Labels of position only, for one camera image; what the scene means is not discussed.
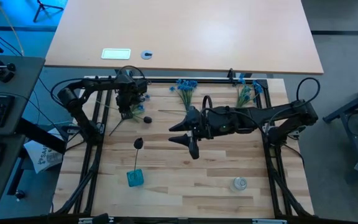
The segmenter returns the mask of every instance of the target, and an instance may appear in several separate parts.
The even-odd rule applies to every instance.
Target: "light wood desk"
[[[103,60],[106,48],[129,60]],[[150,60],[140,57],[151,50]],[[300,0],[70,0],[46,67],[322,74]]]
[[[153,83],[149,86],[151,99],[144,103],[144,116],[152,117],[151,124],[124,121],[108,136],[121,119],[118,111],[109,110],[92,215],[107,212],[117,217],[273,218],[260,132],[202,140],[200,158],[193,160],[185,146],[167,140],[183,134],[170,133],[168,128],[180,122],[184,113],[158,111],[183,110],[178,95],[169,91],[170,85]],[[283,80],[270,79],[268,85],[272,106],[288,103]],[[201,108],[207,94],[212,97],[214,106],[234,106],[237,90],[227,84],[200,84],[193,94],[193,104]],[[95,99],[96,93],[83,107],[89,118]],[[111,103],[117,108],[114,94]],[[145,182],[141,187],[129,187],[126,172],[134,168],[133,143],[139,137],[145,143],[144,149],[139,151],[137,165],[143,170]],[[70,145],[80,141],[81,137],[76,137]],[[288,145],[298,150],[296,141],[289,139]],[[85,147],[82,144],[65,154],[53,199],[56,210],[78,184]],[[305,210],[313,213],[301,159],[284,147],[282,159],[288,188]],[[239,176],[247,179],[248,186],[242,192],[233,192],[230,183]],[[85,189],[81,211],[87,194]]]

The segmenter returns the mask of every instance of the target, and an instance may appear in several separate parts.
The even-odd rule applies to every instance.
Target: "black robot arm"
[[[267,122],[287,119],[281,126],[270,128],[266,134],[261,125]],[[205,108],[198,111],[194,106],[187,112],[185,119],[171,127],[169,131],[188,131],[182,136],[172,137],[169,141],[189,147],[193,159],[199,158],[197,141],[213,139],[216,136],[227,134],[249,134],[255,129],[261,129],[264,137],[273,145],[282,145],[287,140],[287,135],[300,126],[311,126],[318,120],[317,114],[311,103],[304,100],[296,100],[292,103],[274,106],[266,109],[231,108],[218,106]]]
[[[93,78],[83,79],[79,82],[68,84],[58,92],[58,98],[67,111],[77,120],[81,129],[80,134],[90,144],[97,144],[101,141],[101,133],[96,124],[90,121],[82,106],[88,101],[94,91],[115,90],[117,93],[116,102],[122,119],[131,119],[131,105],[144,101],[143,94],[147,91],[148,80],[145,78],[134,80],[126,73],[119,73],[116,78]],[[84,89],[81,97],[77,97],[75,90]]]

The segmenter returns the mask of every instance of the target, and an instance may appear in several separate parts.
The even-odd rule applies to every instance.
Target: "table leg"
[[[23,169],[22,169],[23,161],[24,158],[19,158],[19,165],[17,166],[15,174],[13,175],[12,182],[7,190],[8,195],[16,194],[17,186],[19,186],[20,179],[22,178],[23,175]]]
[[[329,114],[328,116],[323,117],[323,120],[326,123],[330,123],[332,120],[334,120],[336,118],[340,118],[341,114],[346,114],[346,113],[353,111],[355,109],[358,109],[358,98],[352,100],[350,103],[339,108],[338,110],[334,111],[333,113]]]

